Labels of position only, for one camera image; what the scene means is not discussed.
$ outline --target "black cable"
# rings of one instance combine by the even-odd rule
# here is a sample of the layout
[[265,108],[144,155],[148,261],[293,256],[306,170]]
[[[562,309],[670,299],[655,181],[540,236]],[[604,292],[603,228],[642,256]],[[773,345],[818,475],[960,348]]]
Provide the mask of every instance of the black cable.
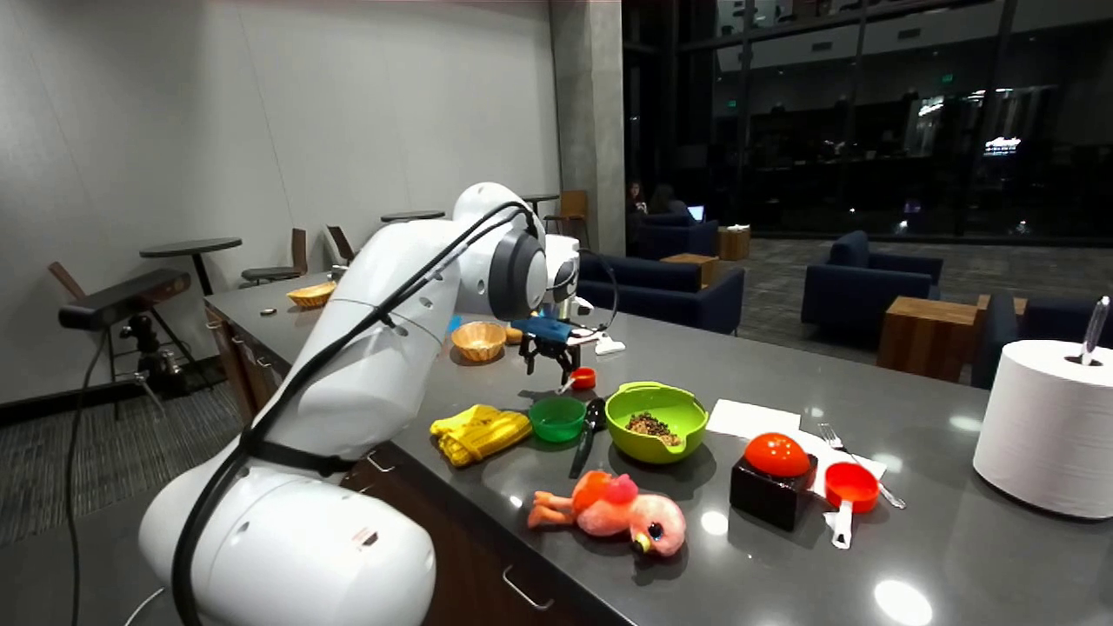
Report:
[[211,481],[203,487],[194,506],[183,519],[183,530],[175,547],[175,563],[170,563],[170,590],[175,605],[183,626],[203,626],[199,619],[199,597],[192,586],[192,563],[199,538],[224,502],[224,494],[233,487],[233,481],[246,469],[246,459],[258,444],[265,444],[265,436],[277,425],[280,407],[287,404],[293,389],[306,386],[326,360],[333,360],[362,330],[372,324],[391,324],[391,312],[406,302],[415,292],[421,292],[445,263],[451,263],[467,247],[472,247],[481,236],[488,236],[496,227],[515,223],[515,217],[496,219],[496,211],[515,210],[530,223],[530,234],[537,236],[537,223],[526,200],[504,200],[491,210],[482,219],[467,227],[445,251],[438,251],[427,263],[421,263],[400,287],[393,287],[366,319],[357,319],[345,336],[331,341],[320,348],[284,386],[277,386],[277,396],[268,404],[268,411],[254,422],[249,430],[239,436],[239,444],[219,461]]
[[102,360],[102,351],[105,351],[105,336],[98,341],[98,351],[91,359],[91,366],[82,367],[82,379],[79,379],[79,394],[78,394],[78,411],[72,411],[72,422],[69,422],[69,444],[66,444],[66,487],[64,487],[64,506],[66,506],[66,531],[69,531],[69,575],[72,575],[72,585],[69,585],[69,626],[78,626],[78,607],[79,607],[79,547],[78,547],[78,520],[72,520],[72,453],[78,453],[78,426],[79,426],[79,415],[82,415],[82,394],[91,389],[91,379],[93,379],[93,366]]

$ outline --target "black container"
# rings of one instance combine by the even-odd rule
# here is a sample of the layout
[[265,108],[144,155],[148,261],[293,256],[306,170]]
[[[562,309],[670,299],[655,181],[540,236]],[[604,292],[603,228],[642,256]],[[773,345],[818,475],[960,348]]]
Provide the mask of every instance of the black container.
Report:
[[809,459],[809,474],[799,481],[777,481],[767,474],[757,474],[756,467],[748,467],[743,459],[734,461],[729,469],[729,504],[751,519],[760,519],[782,531],[793,531],[803,516],[806,516],[806,489],[813,481],[813,457]]

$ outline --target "gray table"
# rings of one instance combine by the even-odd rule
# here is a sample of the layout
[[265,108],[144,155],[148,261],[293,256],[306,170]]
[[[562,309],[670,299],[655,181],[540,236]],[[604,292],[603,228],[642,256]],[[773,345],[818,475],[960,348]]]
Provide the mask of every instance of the gray table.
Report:
[[211,294],[206,254],[229,251],[239,242],[245,242],[239,236],[175,239],[175,242],[144,247],[138,256],[192,256],[199,281],[203,281],[203,292]]
[[[293,281],[261,284],[209,302],[261,348],[293,360],[313,312],[287,309],[287,287]],[[898,600],[912,611],[918,600],[907,596],[915,590],[931,607],[931,622],[946,626],[1113,622],[1113,526],[1028,510],[974,475],[984,394],[636,316],[618,316],[616,336],[628,351],[583,353],[598,367],[603,389],[626,379],[663,379],[694,389],[702,404],[729,396],[782,411],[822,407],[825,417],[806,417],[806,426],[838,430],[857,453],[891,459],[888,487],[907,506],[883,506],[858,526],[852,549],[838,553],[818,510],[809,526],[777,531],[729,506],[729,461],[741,453],[734,437],[708,436],[706,448],[679,469],[640,469],[616,457],[603,436],[589,467],[626,469],[642,489],[680,502],[687,516],[686,555],[636,563],[626,547],[592,541],[576,531],[532,534],[522,530],[517,504],[537,487],[568,489],[575,453],[522,444],[456,474],[424,437],[427,417],[478,399],[526,407],[522,389],[558,386],[558,366],[526,377],[517,359],[482,367],[442,359],[418,425],[400,430],[391,448],[438,481],[447,502],[481,510],[504,547],[537,553],[628,622],[866,626],[898,622],[881,605]]]

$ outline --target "paper towel roll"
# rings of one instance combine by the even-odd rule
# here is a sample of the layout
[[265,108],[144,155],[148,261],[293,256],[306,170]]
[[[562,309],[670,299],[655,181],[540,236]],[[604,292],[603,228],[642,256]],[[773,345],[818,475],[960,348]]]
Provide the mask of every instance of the paper towel roll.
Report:
[[1073,366],[1079,345],[1004,345],[974,469],[999,489],[1058,516],[1113,519],[1113,351]]

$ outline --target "glass wall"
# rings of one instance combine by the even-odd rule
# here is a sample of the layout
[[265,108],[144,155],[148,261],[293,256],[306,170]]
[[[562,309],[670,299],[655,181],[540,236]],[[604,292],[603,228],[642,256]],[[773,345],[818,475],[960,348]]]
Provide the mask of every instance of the glass wall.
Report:
[[657,25],[651,52],[626,45],[626,170],[642,189],[760,234],[1113,239],[1113,0],[628,15]]

